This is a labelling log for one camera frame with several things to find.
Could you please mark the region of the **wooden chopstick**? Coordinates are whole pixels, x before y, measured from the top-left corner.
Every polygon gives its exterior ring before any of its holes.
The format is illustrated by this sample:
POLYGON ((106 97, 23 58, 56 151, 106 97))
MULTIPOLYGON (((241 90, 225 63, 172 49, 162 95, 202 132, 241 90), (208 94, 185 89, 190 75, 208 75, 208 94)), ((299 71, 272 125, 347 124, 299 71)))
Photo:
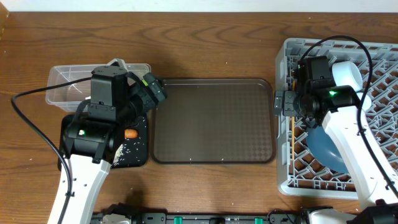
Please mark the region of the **wooden chopstick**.
MULTIPOLYGON (((292 83, 292 90, 295 90, 296 81, 292 83)), ((292 162, 294 166, 295 162, 295 116, 291 117, 291 126, 292 126, 292 137, 291 137, 291 144, 292 144, 292 162)))

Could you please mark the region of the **light blue bowl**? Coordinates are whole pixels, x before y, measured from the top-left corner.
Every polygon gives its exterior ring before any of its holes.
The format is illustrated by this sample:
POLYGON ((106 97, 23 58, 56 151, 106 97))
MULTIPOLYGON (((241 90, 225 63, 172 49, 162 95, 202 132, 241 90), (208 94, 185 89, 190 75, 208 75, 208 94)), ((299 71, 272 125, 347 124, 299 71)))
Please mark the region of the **light blue bowl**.
POLYGON ((350 61, 338 62, 332 65, 332 75, 336 86, 348 85, 355 92, 359 92, 363 86, 363 80, 358 67, 350 61))

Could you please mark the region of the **orange carrot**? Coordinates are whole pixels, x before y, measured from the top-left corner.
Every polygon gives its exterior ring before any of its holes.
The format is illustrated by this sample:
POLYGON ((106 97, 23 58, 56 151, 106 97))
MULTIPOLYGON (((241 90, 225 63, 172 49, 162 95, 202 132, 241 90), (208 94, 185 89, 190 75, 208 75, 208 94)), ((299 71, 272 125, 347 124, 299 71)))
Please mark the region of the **orange carrot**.
POLYGON ((125 129, 124 137, 126 139, 134 139, 134 138, 138 137, 138 132, 135 129, 125 129))

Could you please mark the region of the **dark blue plate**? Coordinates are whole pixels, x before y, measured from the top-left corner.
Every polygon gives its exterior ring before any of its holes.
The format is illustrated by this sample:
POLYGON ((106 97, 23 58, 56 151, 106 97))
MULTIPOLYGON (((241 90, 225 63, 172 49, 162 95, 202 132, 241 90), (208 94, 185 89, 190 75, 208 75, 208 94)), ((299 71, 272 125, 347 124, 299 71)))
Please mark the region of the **dark blue plate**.
POLYGON ((348 173, 340 152, 321 126, 307 128, 307 134, 307 147, 321 165, 339 173, 348 173))

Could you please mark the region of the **pile of white rice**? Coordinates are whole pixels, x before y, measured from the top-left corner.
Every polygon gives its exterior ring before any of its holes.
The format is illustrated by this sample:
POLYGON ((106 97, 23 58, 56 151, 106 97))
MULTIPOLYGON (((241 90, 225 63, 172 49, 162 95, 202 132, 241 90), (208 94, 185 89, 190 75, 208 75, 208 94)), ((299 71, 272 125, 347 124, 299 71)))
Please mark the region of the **pile of white rice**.
POLYGON ((139 167, 144 164, 144 158, 145 156, 142 145, 140 143, 127 140, 117 149, 112 163, 112 168, 139 167))

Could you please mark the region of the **grey dishwasher rack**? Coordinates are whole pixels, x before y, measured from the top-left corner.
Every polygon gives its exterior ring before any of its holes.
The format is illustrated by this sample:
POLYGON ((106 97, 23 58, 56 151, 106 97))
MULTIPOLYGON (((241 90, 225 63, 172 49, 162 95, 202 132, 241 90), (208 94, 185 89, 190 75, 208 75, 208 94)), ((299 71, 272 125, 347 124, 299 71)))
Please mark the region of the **grey dishwasher rack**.
MULTIPOLYGON (((297 61, 311 49, 308 56, 327 56, 329 64, 351 61, 356 64, 363 82, 368 80, 370 64, 361 47, 354 42, 329 40, 319 46, 315 39, 286 39, 275 59, 275 87, 291 90, 297 61)), ((397 44, 370 43, 365 46, 373 60, 373 77, 368 95, 372 106, 367 121, 384 155, 397 169, 397 44)), ((291 119, 278 118, 277 182, 284 195, 356 200, 353 181, 321 165, 307 147, 308 136, 300 118, 295 119, 295 162, 292 162, 291 119)))

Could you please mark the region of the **light blue cup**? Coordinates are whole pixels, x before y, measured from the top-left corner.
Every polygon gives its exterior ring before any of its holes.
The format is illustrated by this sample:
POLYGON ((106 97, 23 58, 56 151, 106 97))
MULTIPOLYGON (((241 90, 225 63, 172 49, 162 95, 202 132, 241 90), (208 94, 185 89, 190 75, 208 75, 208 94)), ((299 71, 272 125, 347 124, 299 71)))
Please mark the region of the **light blue cup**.
POLYGON ((370 109, 370 107, 372 106, 371 98, 370 98, 367 94, 364 94, 363 92, 357 92, 356 94, 357 94, 357 96, 358 96, 358 98, 359 98, 360 100, 361 100, 362 97, 364 96, 364 102, 363 102, 363 107, 362 107, 362 109, 363 109, 365 112, 368 112, 369 109, 370 109))

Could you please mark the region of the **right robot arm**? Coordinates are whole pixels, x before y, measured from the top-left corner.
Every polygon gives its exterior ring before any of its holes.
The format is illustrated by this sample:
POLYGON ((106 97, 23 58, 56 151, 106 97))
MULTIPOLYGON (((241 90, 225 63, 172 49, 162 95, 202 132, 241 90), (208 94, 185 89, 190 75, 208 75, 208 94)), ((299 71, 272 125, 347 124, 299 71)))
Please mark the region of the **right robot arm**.
POLYGON ((397 223, 397 174, 387 161, 363 113, 363 98, 350 84, 305 81, 295 90, 277 91, 276 115, 310 119, 320 126, 341 155, 354 183, 362 211, 358 215, 331 207, 304 209, 296 223, 397 223))

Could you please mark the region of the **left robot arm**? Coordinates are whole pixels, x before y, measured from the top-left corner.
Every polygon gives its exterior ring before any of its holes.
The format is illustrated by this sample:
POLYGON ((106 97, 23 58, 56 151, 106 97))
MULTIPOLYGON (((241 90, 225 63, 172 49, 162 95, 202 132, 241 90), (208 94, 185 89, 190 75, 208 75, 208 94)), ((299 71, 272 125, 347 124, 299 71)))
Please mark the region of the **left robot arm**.
POLYGON ((64 117, 60 148, 61 178, 49 223, 89 223, 100 188, 120 147, 128 161, 147 160, 146 114, 167 95, 152 73, 93 71, 90 98, 64 117))

